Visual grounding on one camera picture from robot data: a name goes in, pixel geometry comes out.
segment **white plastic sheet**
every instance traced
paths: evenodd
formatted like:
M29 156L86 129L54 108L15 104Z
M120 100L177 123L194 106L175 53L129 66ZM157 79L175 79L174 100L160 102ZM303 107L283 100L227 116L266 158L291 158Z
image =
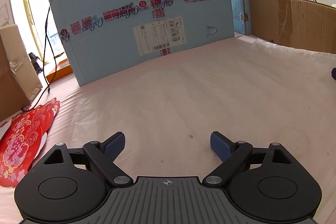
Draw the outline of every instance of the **white plastic sheet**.
M115 163L134 179L202 179L221 163L213 131L255 147L280 142L320 184L315 220L326 223L336 205L334 55L233 38L140 66L78 102L71 147L122 131Z

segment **metal pivot screw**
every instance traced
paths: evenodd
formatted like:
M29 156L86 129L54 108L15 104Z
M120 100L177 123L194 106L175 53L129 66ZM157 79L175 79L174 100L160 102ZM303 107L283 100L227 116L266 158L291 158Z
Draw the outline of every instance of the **metal pivot screw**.
M117 184L126 184L130 181L130 179L127 176L117 176L113 181Z
M205 181L210 184L218 184L222 182L222 179L218 176L208 176Z

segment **ribbed gray plate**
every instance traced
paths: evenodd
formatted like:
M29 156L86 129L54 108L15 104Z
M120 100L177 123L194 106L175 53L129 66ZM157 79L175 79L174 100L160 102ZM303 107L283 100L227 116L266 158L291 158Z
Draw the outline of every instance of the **ribbed gray plate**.
M146 178L112 191L106 203L72 224L260 224L231 205L220 189L196 178ZM313 224L311 219L300 224Z

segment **barcode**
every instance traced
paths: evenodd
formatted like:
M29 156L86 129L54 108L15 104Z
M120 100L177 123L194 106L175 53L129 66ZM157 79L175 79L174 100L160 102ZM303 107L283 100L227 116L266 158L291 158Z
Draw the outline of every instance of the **barcode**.
M177 40L179 39L179 36L177 36L177 30L175 29L170 29L170 36L173 42L177 42Z
M162 48L167 48L170 46L170 43L165 43L165 44L161 44L161 45L157 45L157 46L154 46L153 47L153 50L156 51L156 50L160 50Z
M162 48L162 45L158 45L158 46L154 46L153 47L153 50L155 51L155 50L159 50L159 49L161 49Z

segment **floral pattern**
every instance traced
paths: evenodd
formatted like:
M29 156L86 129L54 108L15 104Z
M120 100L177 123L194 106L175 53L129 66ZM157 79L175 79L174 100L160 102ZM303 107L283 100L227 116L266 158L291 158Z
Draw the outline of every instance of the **floral pattern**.
M20 182L23 179L24 176L25 176L25 170L23 169L23 170L19 171L19 173L18 173L18 175L16 177L16 180L18 182Z
M54 98L12 118L0 142L1 186L16 186L26 175L38 153L42 135L48 132L58 111L59 101Z

